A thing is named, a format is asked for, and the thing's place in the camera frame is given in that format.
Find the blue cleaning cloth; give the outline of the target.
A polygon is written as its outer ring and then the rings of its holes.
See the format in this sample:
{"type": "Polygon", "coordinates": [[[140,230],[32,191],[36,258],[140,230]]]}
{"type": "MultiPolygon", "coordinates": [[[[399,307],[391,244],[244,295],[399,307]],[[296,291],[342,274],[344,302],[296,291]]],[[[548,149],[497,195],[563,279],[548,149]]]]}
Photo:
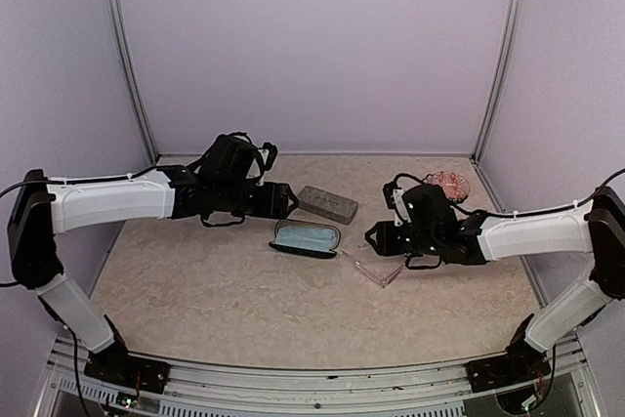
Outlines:
{"type": "Polygon", "coordinates": [[[329,252],[335,248],[338,239],[333,229],[288,226],[278,230],[275,242],[283,246],[329,252]]]}

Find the black oval glasses case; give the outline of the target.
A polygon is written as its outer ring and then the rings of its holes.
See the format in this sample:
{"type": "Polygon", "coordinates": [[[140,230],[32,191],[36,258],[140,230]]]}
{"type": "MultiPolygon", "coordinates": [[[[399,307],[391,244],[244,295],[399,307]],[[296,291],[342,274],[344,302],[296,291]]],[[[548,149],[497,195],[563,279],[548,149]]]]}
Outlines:
{"type": "Polygon", "coordinates": [[[335,258],[341,241],[341,232],[334,226],[291,219],[278,221],[273,235],[269,242],[273,250],[319,260],[335,258]]]}

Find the grey glasses case green lining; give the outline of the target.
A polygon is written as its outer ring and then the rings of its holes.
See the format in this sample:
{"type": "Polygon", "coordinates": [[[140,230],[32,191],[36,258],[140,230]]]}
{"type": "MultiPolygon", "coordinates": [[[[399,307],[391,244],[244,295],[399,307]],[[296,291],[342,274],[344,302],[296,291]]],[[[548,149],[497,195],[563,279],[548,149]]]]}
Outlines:
{"type": "Polygon", "coordinates": [[[304,186],[297,198],[302,210],[345,226],[353,221],[358,210],[356,201],[312,186],[304,186]]]}

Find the clear frame glasses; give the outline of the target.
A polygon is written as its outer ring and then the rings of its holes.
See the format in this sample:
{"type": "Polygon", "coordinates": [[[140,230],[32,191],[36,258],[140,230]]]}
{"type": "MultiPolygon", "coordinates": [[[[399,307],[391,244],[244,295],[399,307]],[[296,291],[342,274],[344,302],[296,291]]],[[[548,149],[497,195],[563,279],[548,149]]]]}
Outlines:
{"type": "Polygon", "coordinates": [[[368,244],[343,248],[340,254],[381,289],[387,288],[404,270],[401,257],[379,256],[368,244]]]}

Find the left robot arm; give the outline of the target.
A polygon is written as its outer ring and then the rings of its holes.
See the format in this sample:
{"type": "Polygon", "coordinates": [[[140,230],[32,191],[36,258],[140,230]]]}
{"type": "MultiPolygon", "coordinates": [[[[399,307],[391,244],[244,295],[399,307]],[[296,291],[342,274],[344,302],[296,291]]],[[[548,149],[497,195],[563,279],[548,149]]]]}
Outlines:
{"type": "Polygon", "coordinates": [[[48,178],[29,171],[11,190],[17,197],[7,224],[15,283],[38,296],[118,383],[130,381],[137,363],[112,323],[97,313],[65,273],[56,236],[75,229],[138,219],[196,217],[209,227],[215,213],[231,224],[248,218],[284,220],[299,200],[285,183],[265,175],[278,155],[271,143],[255,146],[242,132],[222,134],[188,165],[152,166],[137,173],[92,179],[48,178]]]}

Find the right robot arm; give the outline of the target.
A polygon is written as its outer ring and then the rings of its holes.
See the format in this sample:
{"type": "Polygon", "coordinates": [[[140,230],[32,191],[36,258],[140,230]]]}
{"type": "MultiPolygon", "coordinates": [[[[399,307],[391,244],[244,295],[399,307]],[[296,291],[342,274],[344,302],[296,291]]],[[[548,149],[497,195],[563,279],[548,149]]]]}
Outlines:
{"type": "Polygon", "coordinates": [[[476,210],[460,220],[439,186],[423,184],[403,190],[384,187],[392,221],[380,221],[365,234],[367,243],[385,257],[436,256],[441,263],[482,266],[517,256],[580,252],[594,264],[553,302],[531,317],[512,340],[499,364],[502,376],[522,380],[543,354],[569,331],[624,297],[624,203],[608,186],[587,199],[536,212],[495,214],[476,210]]]}

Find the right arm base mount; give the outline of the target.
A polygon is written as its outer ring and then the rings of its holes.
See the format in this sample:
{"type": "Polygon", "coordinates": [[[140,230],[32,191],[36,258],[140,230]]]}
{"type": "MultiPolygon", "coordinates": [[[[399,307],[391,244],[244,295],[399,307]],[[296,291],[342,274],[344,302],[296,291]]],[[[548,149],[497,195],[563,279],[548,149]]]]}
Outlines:
{"type": "Polygon", "coordinates": [[[505,352],[466,364],[473,393],[512,386],[551,373],[547,353],[537,351],[525,341],[526,329],[533,317],[532,313],[520,324],[505,352]]]}

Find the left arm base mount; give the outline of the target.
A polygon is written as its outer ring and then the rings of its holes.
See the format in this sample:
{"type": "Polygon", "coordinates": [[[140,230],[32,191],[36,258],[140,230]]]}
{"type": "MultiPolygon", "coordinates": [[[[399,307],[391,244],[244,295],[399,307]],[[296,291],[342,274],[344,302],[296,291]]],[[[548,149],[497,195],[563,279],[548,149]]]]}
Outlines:
{"type": "Polygon", "coordinates": [[[84,374],[112,385],[162,395],[170,369],[165,361],[130,354],[124,341],[114,336],[112,344],[101,352],[89,352],[84,374]]]}

